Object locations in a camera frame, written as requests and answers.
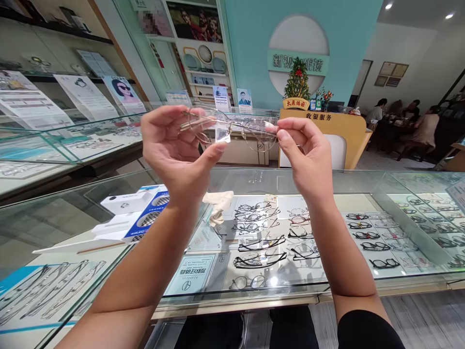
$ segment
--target photo of man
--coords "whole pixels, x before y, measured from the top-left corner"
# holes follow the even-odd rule
[[[223,42],[216,8],[169,1],[166,4],[179,38]]]

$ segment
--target stool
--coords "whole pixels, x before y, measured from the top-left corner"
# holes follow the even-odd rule
[[[420,142],[414,142],[414,141],[406,141],[405,142],[405,148],[403,151],[399,154],[399,157],[397,158],[397,161],[400,161],[403,157],[405,157],[408,152],[410,152],[412,149],[418,149],[422,148],[421,152],[421,157],[420,157],[420,162],[423,162],[423,159],[425,158],[426,152],[428,151],[428,148],[430,147],[429,144],[424,144]]]

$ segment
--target glass display case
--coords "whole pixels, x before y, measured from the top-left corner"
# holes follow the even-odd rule
[[[462,173],[333,172],[337,208],[380,295],[465,286],[464,213],[446,193],[464,179]],[[115,217],[100,204],[105,198],[155,184],[160,184],[155,173],[143,171],[0,209],[0,345],[44,348],[62,325],[69,328],[79,320],[139,239],[79,253],[76,245],[93,239],[91,230]],[[183,317],[199,308],[214,313],[329,301],[292,170],[214,168],[209,191],[227,190],[234,197],[223,224],[213,228],[213,206],[201,207],[153,319]],[[31,254],[52,246],[60,247]],[[50,283],[44,282],[47,275],[53,275]],[[65,277],[72,279],[48,298],[52,285]],[[81,280],[85,286],[70,295]]]

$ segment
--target teal wall sign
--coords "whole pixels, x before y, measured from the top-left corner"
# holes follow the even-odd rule
[[[268,70],[289,73],[296,57],[304,60],[307,65],[307,74],[326,76],[328,73],[329,56],[276,49],[268,50]]]

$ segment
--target poster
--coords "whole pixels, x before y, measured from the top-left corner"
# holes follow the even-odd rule
[[[87,76],[54,75],[76,108],[89,120],[119,117],[115,107]]]
[[[25,128],[44,130],[74,125],[69,116],[23,74],[0,70],[0,110]]]
[[[179,38],[223,43],[216,8],[169,1],[166,5]]]
[[[168,91],[166,92],[166,100],[169,105],[184,104],[185,106],[192,107],[187,91]]]
[[[161,0],[132,0],[140,26],[146,34],[174,37]]]
[[[102,78],[116,104],[125,115],[145,113],[144,104],[126,78],[105,76]]]
[[[230,102],[226,86],[213,86],[213,97],[215,98],[216,109],[222,112],[230,112]]]
[[[239,112],[252,113],[252,94],[248,89],[237,89]]]

